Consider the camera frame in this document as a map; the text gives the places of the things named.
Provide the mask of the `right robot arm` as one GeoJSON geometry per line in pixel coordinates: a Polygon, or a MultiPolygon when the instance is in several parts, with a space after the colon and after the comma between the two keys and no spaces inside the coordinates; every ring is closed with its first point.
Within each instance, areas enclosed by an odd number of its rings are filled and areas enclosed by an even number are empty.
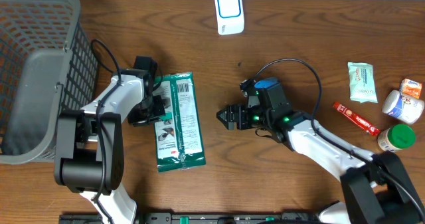
{"type": "Polygon", "coordinates": [[[276,78],[245,80],[245,104],[218,111],[229,129],[267,131],[267,138],[307,156],[340,181],[344,201],[317,214],[320,223],[421,223],[424,206],[400,160],[392,152],[374,154],[320,126],[292,108],[276,78]]]}

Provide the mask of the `orange Kleenex tissue pack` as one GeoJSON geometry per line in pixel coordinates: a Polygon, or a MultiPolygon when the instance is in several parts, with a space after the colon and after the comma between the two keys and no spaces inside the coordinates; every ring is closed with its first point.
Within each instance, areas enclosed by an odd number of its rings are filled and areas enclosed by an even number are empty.
{"type": "Polygon", "coordinates": [[[410,80],[405,78],[402,80],[400,84],[400,92],[416,99],[420,98],[420,94],[422,91],[422,84],[420,82],[416,82],[414,80],[410,80]]]}

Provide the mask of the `red snack package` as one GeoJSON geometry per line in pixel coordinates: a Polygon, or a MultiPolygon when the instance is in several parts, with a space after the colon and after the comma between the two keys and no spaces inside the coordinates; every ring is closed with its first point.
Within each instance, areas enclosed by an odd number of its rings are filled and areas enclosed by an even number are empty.
{"type": "Polygon", "coordinates": [[[333,108],[370,135],[378,136],[380,134],[381,131],[376,126],[340,102],[334,102],[333,108]]]}

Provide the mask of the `green lid jar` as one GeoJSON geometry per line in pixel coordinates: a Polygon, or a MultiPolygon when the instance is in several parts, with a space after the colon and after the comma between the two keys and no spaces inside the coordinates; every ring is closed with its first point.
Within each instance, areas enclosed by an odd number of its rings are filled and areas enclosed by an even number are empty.
{"type": "Polygon", "coordinates": [[[410,126],[397,124],[378,135],[378,145],[383,151],[397,152],[411,147],[416,141],[416,134],[410,126]]]}

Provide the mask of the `green white wipes pack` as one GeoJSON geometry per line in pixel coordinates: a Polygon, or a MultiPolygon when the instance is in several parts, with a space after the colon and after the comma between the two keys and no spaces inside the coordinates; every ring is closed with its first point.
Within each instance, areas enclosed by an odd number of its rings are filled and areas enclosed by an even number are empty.
{"type": "Polygon", "coordinates": [[[377,103],[374,70],[371,64],[348,62],[350,99],[364,103],[377,103]]]}

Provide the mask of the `white round tub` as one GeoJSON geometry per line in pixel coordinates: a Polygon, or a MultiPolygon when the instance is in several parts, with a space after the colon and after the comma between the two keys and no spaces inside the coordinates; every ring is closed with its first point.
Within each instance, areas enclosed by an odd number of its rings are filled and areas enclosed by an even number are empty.
{"type": "Polygon", "coordinates": [[[424,111],[424,101],[393,90],[385,99],[382,112],[406,124],[415,123],[424,111]]]}

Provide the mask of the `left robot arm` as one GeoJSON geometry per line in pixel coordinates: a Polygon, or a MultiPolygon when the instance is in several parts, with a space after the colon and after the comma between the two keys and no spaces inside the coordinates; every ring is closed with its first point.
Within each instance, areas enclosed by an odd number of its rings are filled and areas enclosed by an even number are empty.
{"type": "Polygon", "coordinates": [[[58,117],[54,179],[90,201],[102,223],[139,221],[137,203],[122,183],[122,124],[146,126],[165,115],[153,93],[157,68],[152,58],[137,56],[133,68],[117,70],[93,102],[58,117]]]}

